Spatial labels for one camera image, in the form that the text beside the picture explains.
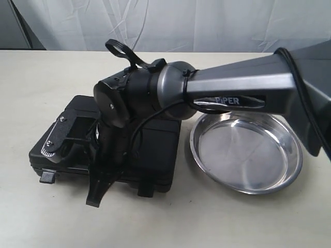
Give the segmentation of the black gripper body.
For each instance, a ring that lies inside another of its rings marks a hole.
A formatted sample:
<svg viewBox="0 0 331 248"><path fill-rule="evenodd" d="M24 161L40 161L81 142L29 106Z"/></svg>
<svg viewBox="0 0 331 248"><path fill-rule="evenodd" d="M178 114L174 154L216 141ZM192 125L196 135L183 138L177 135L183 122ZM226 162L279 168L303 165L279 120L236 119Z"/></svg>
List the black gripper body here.
<svg viewBox="0 0 331 248"><path fill-rule="evenodd" d="M120 178L127 169L129 143L137 121L129 121L119 128L104 121L96 125L96 152L89 166L93 177Z"/></svg>

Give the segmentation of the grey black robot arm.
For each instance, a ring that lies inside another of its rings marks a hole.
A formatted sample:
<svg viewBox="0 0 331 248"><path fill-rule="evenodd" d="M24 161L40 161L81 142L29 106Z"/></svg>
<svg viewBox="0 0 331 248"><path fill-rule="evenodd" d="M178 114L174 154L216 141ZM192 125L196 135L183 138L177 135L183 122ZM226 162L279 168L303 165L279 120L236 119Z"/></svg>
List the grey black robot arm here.
<svg viewBox="0 0 331 248"><path fill-rule="evenodd" d="M134 143L152 119L184 120L196 112L257 112L283 116L306 150L330 154L330 42L228 65L195 69L163 58L147 63L110 39L109 52L129 61L123 71L94 86L99 119L97 151L89 166L86 204L99 207L134 158Z"/></svg>

